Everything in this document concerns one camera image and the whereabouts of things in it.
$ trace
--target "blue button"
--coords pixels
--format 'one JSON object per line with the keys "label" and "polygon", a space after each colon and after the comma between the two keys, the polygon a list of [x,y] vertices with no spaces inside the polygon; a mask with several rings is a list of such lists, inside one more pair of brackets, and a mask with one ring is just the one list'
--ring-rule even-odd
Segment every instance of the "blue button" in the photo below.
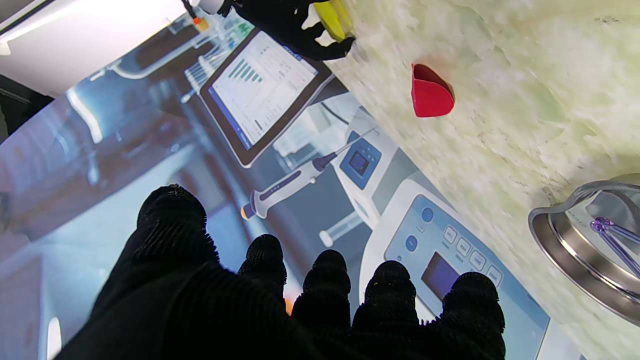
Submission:
{"label": "blue button", "polygon": [[425,222],[430,222],[433,220],[433,210],[431,208],[426,208],[422,210],[422,219]]}
{"label": "blue button", "polygon": [[404,244],[406,245],[407,250],[413,252],[415,251],[415,248],[418,247],[418,239],[416,239],[413,235],[409,235]]}

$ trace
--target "display screen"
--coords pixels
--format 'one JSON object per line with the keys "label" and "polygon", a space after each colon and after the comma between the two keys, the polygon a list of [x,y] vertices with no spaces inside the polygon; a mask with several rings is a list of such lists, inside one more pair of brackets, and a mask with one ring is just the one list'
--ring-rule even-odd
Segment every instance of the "display screen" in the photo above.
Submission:
{"label": "display screen", "polygon": [[360,176],[363,176],[364,172],[367,170],[367,167],[369,166],[369,161],[365,159],[365,157],[362,156],[362,154],[356,151],[353,153],[351,160],[349,160],[349,165],[351,165],[353,170],[356,170],[356,172],[360,174]]}
{"label": "display screen", "polygon": [[260,32],[209,88],[245,149],[285,114],[318,70]]}
{"label": "display screen", "polygon": [[451,290],[451,286],[456,282],[459,274],[445,259],[435,252],[427,269],[422,274],[422,281],[429,286],[429,289],[442,301],[444,296]]}

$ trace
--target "pipette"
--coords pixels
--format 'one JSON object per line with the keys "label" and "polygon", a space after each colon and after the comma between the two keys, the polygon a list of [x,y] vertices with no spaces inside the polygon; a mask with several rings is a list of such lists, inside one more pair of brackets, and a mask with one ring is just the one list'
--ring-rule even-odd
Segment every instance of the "pipette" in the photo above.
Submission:
{"label": "pipette", "polygon": [[274,206],[280,201],[290,197],[306,185],[313,184],[316,181],[316,178],[323,173],[326,166],[329,165],[333,159],[338,157],[338,154],[350,148],[358,140],[364,138],[364,136],[377,128],[377,126],[372,127],[353,141],[350,141],[345,146],[328,155],[320,156],[308,163],[302,164],[301,167],[276,181],[263,192],[257,192],[255,190],[252,191],[249,195],[249,203],[240,209],[240,214],[245,220],[248,220],[254,215],[257,215],[259,218],[266,218],[267,211],[269,211],[271,206]]}

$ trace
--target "white countertop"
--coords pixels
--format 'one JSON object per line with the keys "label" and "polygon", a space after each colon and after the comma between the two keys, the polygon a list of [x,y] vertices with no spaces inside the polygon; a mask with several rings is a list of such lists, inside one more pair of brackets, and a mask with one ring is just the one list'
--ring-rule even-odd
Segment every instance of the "white countertop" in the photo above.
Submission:
{"label": "white countertop", "polygon": [[[589,360],[635,359],[640,327],[542,253],[531,209],[639,172],[640,7],[634,0],[343,0],[358,38],[331,69]],[[455,93],[418,119],[411,64]]]}

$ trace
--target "red cup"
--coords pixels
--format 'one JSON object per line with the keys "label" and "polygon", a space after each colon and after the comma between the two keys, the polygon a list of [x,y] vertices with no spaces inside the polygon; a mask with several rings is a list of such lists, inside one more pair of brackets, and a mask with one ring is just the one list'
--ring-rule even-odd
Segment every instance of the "red cup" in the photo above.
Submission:
{"label": "red cup", "polygon": [[417,117],[446,115],[453,109],[453,94],[449,85],[423,64],[412,64],[411,99]]}

